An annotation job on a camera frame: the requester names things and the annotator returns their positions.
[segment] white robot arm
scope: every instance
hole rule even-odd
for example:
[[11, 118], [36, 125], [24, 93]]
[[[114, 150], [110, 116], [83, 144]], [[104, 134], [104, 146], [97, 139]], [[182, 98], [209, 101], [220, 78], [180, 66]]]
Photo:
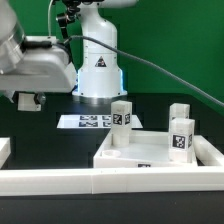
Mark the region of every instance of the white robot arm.
[[[54, 37], [26, 37], [7, 0], [0, 0], [0, 27], [0, 90], [69, 92], [73, 89], [76, 71], [66, 51], [47, 46], [56, 43]], [[28, 49], [27, 41], [40, 46]]]

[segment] white block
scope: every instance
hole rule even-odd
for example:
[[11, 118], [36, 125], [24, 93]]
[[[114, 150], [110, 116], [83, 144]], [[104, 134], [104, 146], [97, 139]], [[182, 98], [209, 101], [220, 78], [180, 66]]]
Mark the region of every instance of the white block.
[[11, 153], [10, 139], [0, 138], [0, 168], [3, 166]]
[[129, 145], [131, 117], [131, 102], [119, 100], [111, 104], [111, 131], [114, 146], [125, 147]]
[[170, 122], [169, 158], [172, 161], [192, 162], [195, 121], [175, 118]]
[[169, 115], [169, 129], [170, 122], [175, 118], [189, 118], [190, 105], [174, 103], [170, 106], [170, 115]]
[[34, 96], [32, 93], [19, 93], [18, 110], [41, 111], [41, 105], [35, 103]]

